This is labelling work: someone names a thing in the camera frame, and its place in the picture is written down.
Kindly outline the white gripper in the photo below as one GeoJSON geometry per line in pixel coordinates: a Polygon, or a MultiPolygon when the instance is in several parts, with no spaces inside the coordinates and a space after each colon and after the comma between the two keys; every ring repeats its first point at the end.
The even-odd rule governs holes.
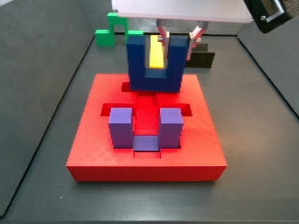
{"type": "Polygon", "coordinates": [[[169,32],[165,19],[198,21],[189,33],[186,60],[201,42],[209,22],[248,23],[251,15],[243,0],[110,0],[112,10],[124,18],[157,18],[156,29],[162,44],[162,58],[168,58],[169,32]]]}

